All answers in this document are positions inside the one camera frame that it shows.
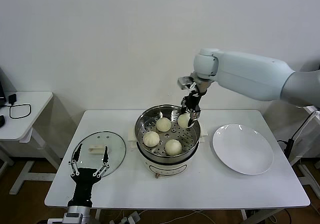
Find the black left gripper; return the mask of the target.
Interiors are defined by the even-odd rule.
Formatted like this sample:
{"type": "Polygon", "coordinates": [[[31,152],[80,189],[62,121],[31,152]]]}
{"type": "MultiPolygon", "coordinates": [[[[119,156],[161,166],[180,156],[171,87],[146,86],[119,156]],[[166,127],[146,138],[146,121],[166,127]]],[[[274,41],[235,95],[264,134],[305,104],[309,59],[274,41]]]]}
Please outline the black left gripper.
{"type": "Polygon", "coordinates": [[[74,149],[71,160],[68,165],[71,169],[71,177],[76,183],[72,199],[68,202],[67,206],[82,206],[91,208],[93,203],[91,201],[93,185],[100,181],[100,177],[109,169],[109,156],[108,147],[105,146],[102,165],[98,169],[92,168],[79,168],[77,163],[80,158],[82,143],[78,144],[74,149]]]}

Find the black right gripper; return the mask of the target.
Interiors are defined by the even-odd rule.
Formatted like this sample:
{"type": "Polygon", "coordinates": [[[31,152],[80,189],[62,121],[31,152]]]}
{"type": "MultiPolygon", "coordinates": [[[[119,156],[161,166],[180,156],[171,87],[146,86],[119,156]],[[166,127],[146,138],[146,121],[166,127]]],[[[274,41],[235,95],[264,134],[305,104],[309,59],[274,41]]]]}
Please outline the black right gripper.
{"type": "Polygon", "coordinates": [[[201,109],[199,107],[199,102],[201,100],[201,95],[196,91],[192,91],[188,96],[181,101],[181,114],[188,113],[189,119],[187,122],[187,127],[192,127],[194,122],[198,120],[201,114],[201,109]]]}

